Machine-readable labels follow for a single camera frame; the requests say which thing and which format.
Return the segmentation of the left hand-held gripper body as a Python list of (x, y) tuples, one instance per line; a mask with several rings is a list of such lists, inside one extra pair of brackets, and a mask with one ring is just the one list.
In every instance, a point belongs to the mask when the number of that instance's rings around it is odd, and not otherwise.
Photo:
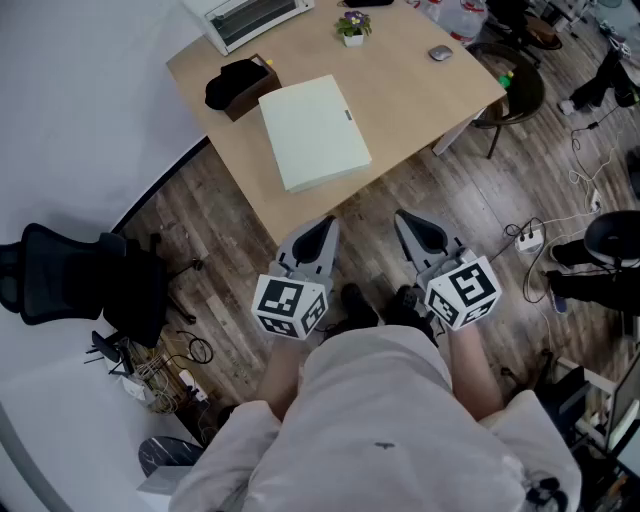
[(273, 335), (305, 340), (329, 309), (333, 261), (303, 264), (282, 257), (273, 261), (256, 285), (251, 313)]

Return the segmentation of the pale green box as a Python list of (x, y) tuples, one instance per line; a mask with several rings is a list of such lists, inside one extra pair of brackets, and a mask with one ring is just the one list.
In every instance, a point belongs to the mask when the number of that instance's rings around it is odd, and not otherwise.
[(284, 189), (297, 193), (371, 165), (372, 158), (333, 76), (259, 99)]

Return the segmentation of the person's left forearm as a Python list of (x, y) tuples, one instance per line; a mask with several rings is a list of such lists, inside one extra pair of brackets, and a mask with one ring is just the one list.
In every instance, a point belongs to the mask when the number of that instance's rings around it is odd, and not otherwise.
[(309, 353), (308, 343), (289, 338), (276, 338), (271, 346), (255, 399), (265, 401), (278, 420), (284, 418), (298, 394), (300, 368)]

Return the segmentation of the person's right forearm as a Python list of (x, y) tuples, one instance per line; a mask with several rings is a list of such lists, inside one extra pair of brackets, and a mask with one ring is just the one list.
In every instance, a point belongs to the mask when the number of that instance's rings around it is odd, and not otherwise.
[(486, 357), (482, 337), (475, 324), (450, 331), (450, 374), (456, 399), (476, 421), (504, 408), (497, 380)]

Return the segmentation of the person's leg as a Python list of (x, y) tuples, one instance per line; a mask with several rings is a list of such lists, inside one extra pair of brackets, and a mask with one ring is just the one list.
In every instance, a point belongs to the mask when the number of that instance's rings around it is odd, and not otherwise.
[(379, 316), (364, 297), (356, 283), (346, 284), (341, 291), (341, 303), (346, 314), (343, 320), (344, 330), (356, 330), (377, 327)]
[[(550, 258), (557, 264), (572, 268), (575, 265), (601, 263), (593, 259), (583, 240), (554, 245)], [(640, 317), (640, 261), (631, 267), (622, 267), (601, 274), (563, 274), (548, 271), (545, 274), (554, 310), (567, 311), (567, 300), (594, 302), (605, 308)]]
[(382, 318), (386, 325), (408, 326), (418, 329), (434, 344), (436, 342), (431, 320), (427, 316), (421, 316), (417, 309), (418, 296), (415, 288), (409, 285), (401, 286), (382, 312)]

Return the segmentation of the white power strip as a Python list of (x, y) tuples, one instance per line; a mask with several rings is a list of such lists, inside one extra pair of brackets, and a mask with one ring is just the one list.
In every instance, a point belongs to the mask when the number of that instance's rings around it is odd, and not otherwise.
[(544, 237), (540, 229), (521, 233), (515, 241), (516, 249), (521, 253), (533, 253), (541, 249)]
[(203, 387), (198, 383), (198, 381), (194, 378), (193, 374), (189, 370), (182, 370), (179, 373), (179, 378), (187, 387), (188, 395), (191, 398), (194, 398), (198, 402), (208, 400), (208, 395), (205, 393)]

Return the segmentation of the brown wooden box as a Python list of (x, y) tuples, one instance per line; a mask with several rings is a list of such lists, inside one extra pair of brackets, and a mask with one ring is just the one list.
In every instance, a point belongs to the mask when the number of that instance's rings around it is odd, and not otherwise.
[(282, 87), (278, 74), (266, 59), (259, 54), (254, 54), (248, 60), (263, 68), (266, 75), (237, 94), (224, 109), (224, 113), (232, 122), (258, 106), (262, 96)]

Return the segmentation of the black chair with grey headrest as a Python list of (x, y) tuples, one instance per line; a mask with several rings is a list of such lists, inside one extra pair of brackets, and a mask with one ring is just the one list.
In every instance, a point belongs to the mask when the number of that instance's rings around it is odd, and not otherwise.
[(640, 211), (621, 210), (600, 215), (588, 226), (584, 245), (603, 263), (620, 267), (640, 263)]

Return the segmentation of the person's white shirt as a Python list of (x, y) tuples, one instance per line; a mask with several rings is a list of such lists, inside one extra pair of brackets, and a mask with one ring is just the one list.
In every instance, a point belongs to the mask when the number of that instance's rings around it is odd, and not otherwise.
[(581, 473), (526, 390), (476, 421), (421, 331), (385, 325), (325, 341), (282, 420), (237, 406), (169, 512), (577, 512)]

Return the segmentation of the black router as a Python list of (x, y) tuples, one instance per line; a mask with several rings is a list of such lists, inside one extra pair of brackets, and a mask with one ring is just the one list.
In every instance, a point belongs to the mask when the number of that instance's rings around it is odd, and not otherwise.
[(128, 377), (135, 373), (131, 354), (127, 348), (129, 338), (119, 331), (104, 337), (97, 331), (91, 333), (92, 348), (87, 354), (99, 352), (103, 358), (114, 363), (108, 371), (110, 375)]

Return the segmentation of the black marble round table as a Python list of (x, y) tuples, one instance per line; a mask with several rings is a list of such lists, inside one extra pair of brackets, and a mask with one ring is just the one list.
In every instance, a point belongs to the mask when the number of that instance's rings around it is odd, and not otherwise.
[(149, 477), (159, 467), (193, 466), (204, 453), (199, 445), (169, 436), (143, 441), (138, 449), (141, 469)]

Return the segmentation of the black mesh office chair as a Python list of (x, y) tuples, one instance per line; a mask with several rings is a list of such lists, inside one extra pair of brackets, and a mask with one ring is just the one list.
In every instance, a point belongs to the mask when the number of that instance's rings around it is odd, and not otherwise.
[(0, 244), (0, 305), (31, 326), (103, 318), (115, 330), (107, 343), (128, 339), (153, 348), (168, 310), (196, 323), (170, 296), (180, 273), (159, 256), (161, 241), (153, 233), (143, 249), (135, 239), (102, 233), (87, 243), (31, 223), (19, 241)]

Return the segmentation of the white box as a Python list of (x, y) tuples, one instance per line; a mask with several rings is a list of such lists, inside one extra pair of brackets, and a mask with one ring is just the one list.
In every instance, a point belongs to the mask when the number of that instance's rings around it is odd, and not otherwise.
[(168, 512), (172, 495), (179, 483), (192, 469), (192, 466), (158, 467), (136, 489), (137, 494), (152, 512)]

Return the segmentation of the potted purple flower plant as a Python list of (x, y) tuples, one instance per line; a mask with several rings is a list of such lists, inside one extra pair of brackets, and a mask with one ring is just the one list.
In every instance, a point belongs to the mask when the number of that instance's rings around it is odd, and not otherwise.
[(361, 11), (347, 11), (334, 24), (336, 33), (343, 39), (346, 47), (361, 46), (364, 38), (370, 36), (371, 18)]

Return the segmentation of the white toaster oven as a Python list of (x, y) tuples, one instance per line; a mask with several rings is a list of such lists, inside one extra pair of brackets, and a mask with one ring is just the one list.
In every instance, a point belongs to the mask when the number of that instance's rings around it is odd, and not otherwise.
[(181, 0), (223, 56), (315, 7), (315, 0)]

